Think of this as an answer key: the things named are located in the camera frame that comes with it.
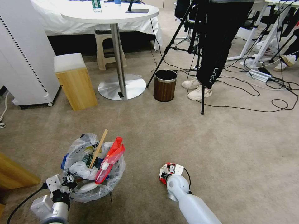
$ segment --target wheel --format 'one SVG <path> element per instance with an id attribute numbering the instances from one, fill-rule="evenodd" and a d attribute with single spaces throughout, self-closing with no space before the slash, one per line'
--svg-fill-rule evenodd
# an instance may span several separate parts
<path id="1" fill-rule="evenodd" d="M 21 105 L 21 106 L 19 106 L 19 107 L 21 108 L 21 110 L 25 110 L 25 109 L 28 108 L 28 106 L 26 106 L 26 105 Z"/>

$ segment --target white cushion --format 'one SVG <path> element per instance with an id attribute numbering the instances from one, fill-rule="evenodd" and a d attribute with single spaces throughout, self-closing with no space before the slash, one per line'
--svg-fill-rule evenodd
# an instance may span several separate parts
<path id="1" fill-rule="evenodd" d="M 54 72 L 86 68 L 81 53 L 64 54 L 54 57 Z"/>

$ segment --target beige stool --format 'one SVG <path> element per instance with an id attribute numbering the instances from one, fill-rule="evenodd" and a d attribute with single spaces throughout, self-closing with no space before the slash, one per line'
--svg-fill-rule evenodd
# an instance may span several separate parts
<path id="1" fill-rule="evenodd" d="M 104 71 L 106 70 L 106 64 L 107 63 L 112 63 L 115 62 L 115 57 L 114 57 L 114 52 L 113 52 L 113 48 L 108 48 L 108 49 L 104 49 L 103 48 L 103 42 L 105 39 L 112 39 L 111 36 L 111 31 L 110 30 L 95 30 L 95 37 L 96 37 L 96 42 L 97 42 L 97 63 L 99 65 L 99 69 Z M 126 58 L 125 58 L 125 54 L 124 51 L 122 50 L 122 61 L 123 61 L 123 66 L 127 66 L 126 64 Z"/>
<path id="2" fill-rule="evenodd" d="M 97 105 L 81 53 L 54 57 L 55 74 L 73 110 Z"/>

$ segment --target wooden stick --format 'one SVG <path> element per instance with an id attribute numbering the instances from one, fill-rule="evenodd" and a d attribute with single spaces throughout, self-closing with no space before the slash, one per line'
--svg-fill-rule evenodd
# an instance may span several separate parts
<path id="1" fill-rule="evenodd" d="M 98 145 L 98 147 L 97 147 L 97 150 L 96 150 L 96 152 L 94 153 L 93 159 L 92 159 L 91 162 L 90 162 L 90 165 L 89 165 L 89 168 L 90 168 L 90 169 L 93 167 L 93 164 L 94 164 L 94 162 L 95 162 L 95 160 L 96 160 L 96 158 L 97 158 L 97 155 L 98 155 L 98 153 L 99 153 L 99 151 L 100 151 L 100 149 L 101 149 L 101 146 L 102 146 L 102 144 L 103 144 L 103 141 L 104 141 L 104 139 L 105 139 L 105 137 L 106 137 L 107 132 L 108 132 L 108 130 L 105 129 L 105 131 L 104 131 L 104 133 L 103 133 L 103 136 L 102 136 L 102 138 L 101 138 L 101 140 L 100 140 L 100 143 L 99 143 L 99 145 Z"/>

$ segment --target white sheet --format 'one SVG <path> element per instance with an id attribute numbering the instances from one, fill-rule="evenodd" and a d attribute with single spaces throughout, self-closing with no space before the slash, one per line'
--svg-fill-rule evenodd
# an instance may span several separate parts
<path id="1" fill-rule="evenodd" d="M 77 23 L 62 18 L 60 11 L 69 4 L 82 4 L 81 1 L 69 0 L 31 0 L 34 9 L 38 12 L 39 20 L 43 25 L 48 36 L 67 35 L 67 34 L 93 34 L 94 29 L 109 30 L 109 24 Z M 154 33 L 162 46 L 161 27 L 158 18 L 152 18 Z M 148 20 L 139 22 L 120 23 L 120 30 L 135 30 L 142 33 L 153 34 L 151 23 Z M 155 41 L 155 51 L 159 50 L 158 43 Z"/>

